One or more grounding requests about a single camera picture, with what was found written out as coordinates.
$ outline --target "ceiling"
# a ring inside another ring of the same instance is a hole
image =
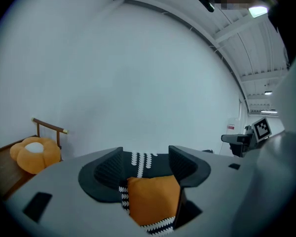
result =
[[[198,0],[134,0],[162,9],[185,21],[207,40],[233,73],[249,114],[272,110],[265,91],[272,91],[287,73],[284,44],[262,15],[253,18],[247,9],[210,13]]]

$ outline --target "ceiling light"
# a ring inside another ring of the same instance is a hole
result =
[[[250,14],[256,18],[267,13],[267,8],[264,6],[257,6],[249,8]]]
[[[276,114],[277,112],[275,112],[275,111],[261,111],[261,113],[273,113],[273,114]]]

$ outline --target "black and white striped cloth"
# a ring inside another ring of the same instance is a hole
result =
[[[120,186],[118,187],[118,191],[121,193],[122,196],[122,206],[126,213],[130,215],[128,189],[127,187]],[[152,236],[164,236],[173,232],[174,220],[175,217],[171,217],[153,223],[151,225],[141,226],[141,228],[148,234],[151,234]]]

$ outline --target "orange flower cushion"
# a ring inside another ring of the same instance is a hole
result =
[[[140,226],[176,216],[180,186],[174,176],[130,177],[128,181],[129,215]]]
[[[60,161],[60,148],[48,138],[30,137],[13,145],[10,155],[26,172],[38,174]]]

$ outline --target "white cushion center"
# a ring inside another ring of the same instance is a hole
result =
[[[25,148],[31,153],[43,153],[44,147],[40,142],[32,142],[27,144]]]

